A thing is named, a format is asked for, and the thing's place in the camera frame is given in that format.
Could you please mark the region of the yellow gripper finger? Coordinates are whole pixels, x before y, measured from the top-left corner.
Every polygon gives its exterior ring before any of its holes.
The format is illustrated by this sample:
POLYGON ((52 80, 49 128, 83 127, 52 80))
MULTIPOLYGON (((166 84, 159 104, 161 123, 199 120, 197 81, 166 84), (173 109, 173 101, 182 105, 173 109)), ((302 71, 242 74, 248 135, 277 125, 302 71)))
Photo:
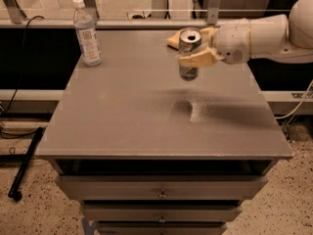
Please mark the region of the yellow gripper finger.
POLYGON ((214 66, 217 62, 224 59, 225 57, 220 55, 216 49, 206 47, 197 53, 180 56, 178 63, 182 67, 207 68, 214 66))
POLYGON ((202 28, 201 29, 201 36, 202 36, 201 43, 202 44, 206 43, 209 47, 211 47, 213 45, 213 37, 216 32, 217 32, 216 27, 202 28))

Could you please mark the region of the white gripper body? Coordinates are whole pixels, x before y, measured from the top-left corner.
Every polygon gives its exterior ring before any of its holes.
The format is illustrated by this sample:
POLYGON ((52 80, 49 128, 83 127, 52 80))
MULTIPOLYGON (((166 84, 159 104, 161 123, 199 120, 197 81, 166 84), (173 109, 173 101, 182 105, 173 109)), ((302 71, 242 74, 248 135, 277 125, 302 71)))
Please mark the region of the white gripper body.
POLYGON ((226 64, 241 64, 249 59, 250 21, 235 20, 221 25, 214 33, 212 47, 226 64))

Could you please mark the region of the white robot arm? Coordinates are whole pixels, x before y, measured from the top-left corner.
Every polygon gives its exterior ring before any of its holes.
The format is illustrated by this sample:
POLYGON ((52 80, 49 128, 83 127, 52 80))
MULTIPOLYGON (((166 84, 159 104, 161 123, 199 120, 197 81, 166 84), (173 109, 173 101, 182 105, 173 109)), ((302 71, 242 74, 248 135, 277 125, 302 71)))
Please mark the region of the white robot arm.
POLYGON ((240 19, 203 30, 205 42, 179 57, 184 67, 206 68, 222 61, 267 59, 283 64, 313 62, 313 0, 298 0, 286 15, 240 19))

